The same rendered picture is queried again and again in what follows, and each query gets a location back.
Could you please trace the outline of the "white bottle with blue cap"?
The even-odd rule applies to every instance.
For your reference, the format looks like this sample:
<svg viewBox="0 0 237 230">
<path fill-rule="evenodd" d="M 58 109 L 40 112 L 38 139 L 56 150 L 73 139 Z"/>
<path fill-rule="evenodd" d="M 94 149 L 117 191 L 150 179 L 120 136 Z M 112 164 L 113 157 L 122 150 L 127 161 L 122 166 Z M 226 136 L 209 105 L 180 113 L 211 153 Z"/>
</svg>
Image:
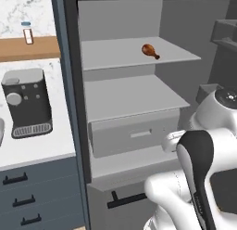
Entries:
<svg viewBox="0 0 237 230">
<path fill-rule="evenodd" d="M 31 30 L 31 23 L 29 21 L 22 21 L 21 26 L 23 27 L 23 35 L 27 45 L 33 44 L 33 35 Z"/>
</svg>

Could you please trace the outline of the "black coffee machine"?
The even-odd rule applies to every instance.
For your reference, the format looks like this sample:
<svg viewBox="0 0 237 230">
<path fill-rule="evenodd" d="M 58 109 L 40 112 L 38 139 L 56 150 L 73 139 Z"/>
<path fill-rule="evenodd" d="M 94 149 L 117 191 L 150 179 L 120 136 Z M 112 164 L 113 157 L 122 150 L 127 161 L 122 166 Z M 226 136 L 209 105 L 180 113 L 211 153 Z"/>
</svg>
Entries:
<svg viewBox="0 0 237 230">
<path fill-rule="evenodd" d="M 52 110 L 42 69 L 9 70 L 1 85 L 13 121 L 11 135 L 14 139 L 53 131 Z"/>
</svg>

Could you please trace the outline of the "dark grey fridge door bin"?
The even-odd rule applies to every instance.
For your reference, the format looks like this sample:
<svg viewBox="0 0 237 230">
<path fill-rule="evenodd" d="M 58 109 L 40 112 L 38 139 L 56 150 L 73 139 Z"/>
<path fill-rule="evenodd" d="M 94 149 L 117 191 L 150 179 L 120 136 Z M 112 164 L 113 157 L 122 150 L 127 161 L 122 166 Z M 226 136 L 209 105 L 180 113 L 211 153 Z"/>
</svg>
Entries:
<svg viewBox="0 0 237 230">
<path fill-rule="evenodd" d="M 237 19 L 217 19 L 211 42 L 237 52 Z"/>
</svg>

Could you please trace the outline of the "brown chicken drumstick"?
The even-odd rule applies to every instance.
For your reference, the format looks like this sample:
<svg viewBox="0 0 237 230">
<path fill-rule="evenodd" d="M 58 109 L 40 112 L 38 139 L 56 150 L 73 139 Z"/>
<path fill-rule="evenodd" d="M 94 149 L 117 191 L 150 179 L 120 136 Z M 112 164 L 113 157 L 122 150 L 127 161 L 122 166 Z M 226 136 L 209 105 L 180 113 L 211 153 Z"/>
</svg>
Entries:
<svg viewBox="0 0 237 230">
<path fill-rule="evenodd" d="M 156 53 L 154 47 L 150 44 L 143 45 L 142 52 L 147 56 L 154 57 L 155 59 L 160 59 L 160 55 Z"/>
</svg>

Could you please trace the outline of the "blue-grey drawer front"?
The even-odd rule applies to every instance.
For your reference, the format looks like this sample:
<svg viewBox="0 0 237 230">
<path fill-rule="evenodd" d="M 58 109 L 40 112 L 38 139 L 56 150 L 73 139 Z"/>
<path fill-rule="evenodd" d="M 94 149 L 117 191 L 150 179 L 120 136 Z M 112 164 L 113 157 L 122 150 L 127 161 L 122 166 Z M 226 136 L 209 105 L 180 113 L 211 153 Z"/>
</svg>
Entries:
<svg viewBox="0 0 237 230">
<path fill-rule="evenodd" d="M 48 203 L 53 200 L 71 197 L 79 193 L 79 185 L 71 178 L 63 182 L 61 180 L 45 182 L 43 184 L 28 185 L 16 189 L 0 192 L 0 214 L 34 207 L 39 204 Z M 35 202 L 19 207 L 12 207 L 15 198 L 20 201 L 34 195 Z"/>
<path fill-rule="evenodd" d="M 11 185 L 3 185 L 6 175 L 9 178 L 27 174 L 28 180 Z M 17 169 L 0 172 L 0 192 L 9 189 L 22 187 L 25 185 L 34 185 L 48 180 L 54 180 L 60 177 L 66 177 L 77 173 L 76 158 L 66 158 L 62 160 L 53 160 L 40 164 L 34 164 Z"/>
<path fill-rule="evenodd" d="M 23 217 L 35 218 L 40 213 L 42 220 L 38 223 L 20 225 Z M 40 208 L 26 208 L 0 215 L 0 230 L 73 230 L 84 226 L 81 215 L 71 207 L 69 210 L 45 205 Z"/>
</svg>

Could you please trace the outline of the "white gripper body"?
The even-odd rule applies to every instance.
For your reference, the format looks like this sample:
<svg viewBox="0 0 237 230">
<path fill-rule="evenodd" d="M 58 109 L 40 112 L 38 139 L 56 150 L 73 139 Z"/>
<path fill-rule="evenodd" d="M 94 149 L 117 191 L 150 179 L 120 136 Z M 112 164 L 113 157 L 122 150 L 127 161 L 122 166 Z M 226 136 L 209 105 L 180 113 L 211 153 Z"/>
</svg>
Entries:
<svg viewBox="0 0 237 230">
<path fill-rule="evenodd" d="M 162 148 L 165 152 L 175 152 L 176 145 L 178 144 L 181 137 L 186 133 L 185 130 L 169 133 L 162 141 Z"/>
</svg>

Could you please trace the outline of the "grey freezer drawer front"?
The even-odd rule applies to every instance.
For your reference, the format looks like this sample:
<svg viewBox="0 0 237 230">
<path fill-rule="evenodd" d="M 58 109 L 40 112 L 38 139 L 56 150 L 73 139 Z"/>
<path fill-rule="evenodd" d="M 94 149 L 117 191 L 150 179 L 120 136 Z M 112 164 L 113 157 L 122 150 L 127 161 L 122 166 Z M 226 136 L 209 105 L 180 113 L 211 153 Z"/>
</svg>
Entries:
<svg viewBox="0 0 237 230">
<path fill-rule="evenodd" d="M 109 209 L 107 203 L 113 200 L 111 192 L 115 191 L 118 199 L 142 194 L 147 177 L 179 168 L 180 165 L 172 161 L 166 166 L 151 165 L 93 179 L 87 185 L 91 229 L 143 230 L 144 224 L 155 212 L 156 205 L 146 198 Z"/>
</svg>

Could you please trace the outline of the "grey sink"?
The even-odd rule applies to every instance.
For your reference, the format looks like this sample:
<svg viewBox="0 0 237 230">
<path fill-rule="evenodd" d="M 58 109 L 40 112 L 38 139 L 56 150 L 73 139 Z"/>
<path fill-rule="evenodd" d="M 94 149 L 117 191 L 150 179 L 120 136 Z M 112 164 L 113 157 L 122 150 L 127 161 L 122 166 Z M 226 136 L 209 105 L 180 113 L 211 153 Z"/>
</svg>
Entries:
<svg viewBox="0 0 237 230">
<path fill-rule="evenodd" d="M 5 132 L 5 122 L 2 118 L 0 118 L 0 146 L 2 145 L 3 138 Z"/>
</svg>

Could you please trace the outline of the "wooden wall shelf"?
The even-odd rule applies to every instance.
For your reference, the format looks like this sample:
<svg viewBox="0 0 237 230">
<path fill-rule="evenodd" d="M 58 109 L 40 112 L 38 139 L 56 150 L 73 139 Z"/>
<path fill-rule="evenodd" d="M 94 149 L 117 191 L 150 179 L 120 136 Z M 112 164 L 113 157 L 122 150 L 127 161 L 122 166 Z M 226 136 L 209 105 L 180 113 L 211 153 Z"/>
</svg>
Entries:
<svg viewBox="0 0 237 230">
<path fill-rule="evenodd" d="M 27 45 L 24 38 L 0 39 L 0 62 L 59 57 L 55 36 L 35 37 L 32 45 Z"/>
</svg>

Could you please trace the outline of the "grey fridge shelf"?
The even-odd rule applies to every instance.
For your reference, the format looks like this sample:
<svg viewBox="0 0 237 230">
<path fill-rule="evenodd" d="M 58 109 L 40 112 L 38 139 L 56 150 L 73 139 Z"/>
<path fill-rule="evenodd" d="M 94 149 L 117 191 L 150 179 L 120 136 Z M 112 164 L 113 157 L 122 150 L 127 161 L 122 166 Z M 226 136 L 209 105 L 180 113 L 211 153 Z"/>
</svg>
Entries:
<svg viewBox="0 0 237 230">
<path fill-rule="evenodd" d="M 189 107 L 155 75 L 86 82 L 84 88 L 89 121 Z"/>
<path fill-rule="evenodd" d="M 149 57 L 142 47 L 150 44 L 160 59 Z M 130 66 L 199 60 L 195 54 L 160 37 L 126 38 L 81 42 L 82 68 L 101 70 Z"/>
</svg>

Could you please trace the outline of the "dark grey open fridge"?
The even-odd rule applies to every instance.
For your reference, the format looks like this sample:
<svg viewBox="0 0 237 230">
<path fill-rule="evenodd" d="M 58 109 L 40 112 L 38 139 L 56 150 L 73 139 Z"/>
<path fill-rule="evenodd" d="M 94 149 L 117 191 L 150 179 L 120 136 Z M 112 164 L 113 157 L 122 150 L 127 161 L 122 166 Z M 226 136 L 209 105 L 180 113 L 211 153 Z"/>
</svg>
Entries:
<svg viewBox="0 0 237 230">
<path fill-rule="evenodd" d="M 211 42 L 217 19 L 237 19 L 237 0 L 52 0 L 69 118 L 76 148 L 86 230 L 91 229 L 87 185 L 97 177 L 177 161 L 161 146 L 96 158 L 89 136 L 84 84 L 155 75 L 189 107 L 185 127 L 209 87 L 237 85 L 237 52 Z M 199 60 L 101 70 L 82 68 L 81 42 L 160 37 Z"/>
</svg>

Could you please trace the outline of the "grey fridge crisper drawer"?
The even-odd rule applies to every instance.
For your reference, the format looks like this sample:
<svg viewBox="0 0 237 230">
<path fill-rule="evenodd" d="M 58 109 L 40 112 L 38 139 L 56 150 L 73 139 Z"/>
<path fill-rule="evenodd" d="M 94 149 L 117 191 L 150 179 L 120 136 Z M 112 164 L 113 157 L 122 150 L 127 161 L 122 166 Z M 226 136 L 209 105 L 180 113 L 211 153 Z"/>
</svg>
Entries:
<svg viewBox="0 0 237 230">
<path fill-rule="evenodd" d="M 163 138 L 177 130 L 180 110 L 153 113 L 89 123 L 89 136 L 96 158 L 159 146 Z"/>
</svg>

